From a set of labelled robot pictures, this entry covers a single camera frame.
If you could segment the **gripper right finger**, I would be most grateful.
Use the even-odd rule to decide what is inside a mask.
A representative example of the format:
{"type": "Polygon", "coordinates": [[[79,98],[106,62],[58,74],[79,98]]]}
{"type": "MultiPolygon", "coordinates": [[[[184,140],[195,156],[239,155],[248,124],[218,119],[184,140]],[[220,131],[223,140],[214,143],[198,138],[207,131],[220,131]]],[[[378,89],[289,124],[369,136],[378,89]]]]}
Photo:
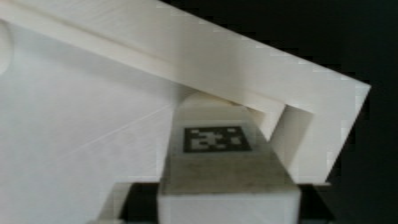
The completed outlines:
{"type": "Polygon", "coordinates": [[[300,184],[300,210],[296,224],[335,224],[335,215],[321,198],[318,186],[300,184]]]}

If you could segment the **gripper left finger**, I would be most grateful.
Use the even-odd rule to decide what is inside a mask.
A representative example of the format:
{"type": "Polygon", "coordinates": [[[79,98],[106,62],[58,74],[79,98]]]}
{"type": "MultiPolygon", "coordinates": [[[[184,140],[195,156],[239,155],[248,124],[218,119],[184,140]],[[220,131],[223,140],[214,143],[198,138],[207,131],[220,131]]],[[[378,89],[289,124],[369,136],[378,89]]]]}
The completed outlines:
{"type": "Polygon", "coordinates": [[[156,182],[115,183],[97,218],[87,224],[159,224],[156,193],[156,182]]]}

